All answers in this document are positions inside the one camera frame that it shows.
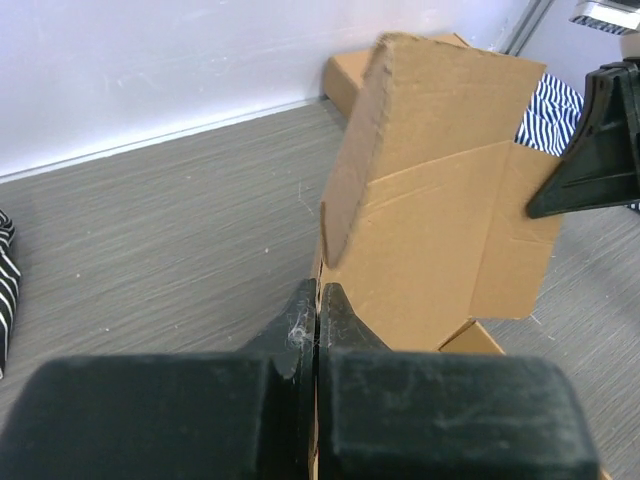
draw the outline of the robotic end effector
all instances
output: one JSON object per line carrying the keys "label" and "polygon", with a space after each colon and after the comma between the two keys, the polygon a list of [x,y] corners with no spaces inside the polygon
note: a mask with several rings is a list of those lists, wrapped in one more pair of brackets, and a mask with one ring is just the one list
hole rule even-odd
{"label": "robotic end effector", "polygon": [[619,35],[625,60],[586,76],[580,122],[531,218],[640,200],[640,0],[582,0],[570,21]]}

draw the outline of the black and white striped cloth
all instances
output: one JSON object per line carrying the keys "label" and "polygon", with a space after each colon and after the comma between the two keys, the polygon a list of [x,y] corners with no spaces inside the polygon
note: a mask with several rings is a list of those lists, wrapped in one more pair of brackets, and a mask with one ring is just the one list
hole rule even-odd
{"label": "black and white striped cloth", "polygon": [[20,292],[20,270],[9,256],[15,235],[11,219],[0,210],[0,379],[9,354],[9,340],[18,307]]}
{"label": "black and white striped cloth", "polygon": [[[516,134],[516,142],[562,156],[575,132],[584,106],[582,95],[553,75],[545,73]],[[640,203],[628,205],[640,213]]]}

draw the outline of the wooden floor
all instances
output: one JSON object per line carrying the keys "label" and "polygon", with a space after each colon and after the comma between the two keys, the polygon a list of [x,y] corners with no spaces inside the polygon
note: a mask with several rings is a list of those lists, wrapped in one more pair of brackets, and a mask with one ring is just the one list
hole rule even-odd
{"label": "wooden floor", "polygon": [[[310,271],[343,129],[325,102],[0,185],[25,278],[0,424],[52,357],[248,339]],[[569,215],[535,316],[485,324],[565,370],[607,468],[639,479],[640,216]]]}

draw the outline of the open cardboard box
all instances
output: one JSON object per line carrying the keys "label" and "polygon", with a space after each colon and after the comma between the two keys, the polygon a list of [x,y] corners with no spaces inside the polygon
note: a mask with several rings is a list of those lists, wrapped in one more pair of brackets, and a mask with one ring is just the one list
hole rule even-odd
{"label": "open cardboard box", "polygon": [[385,34],[329,60],[350,121],[314,274],[391,348],[502,354],[473,318],[532,313],[562,217],[524,207],[559,159],[514,137],[544,69],[458,35]]}

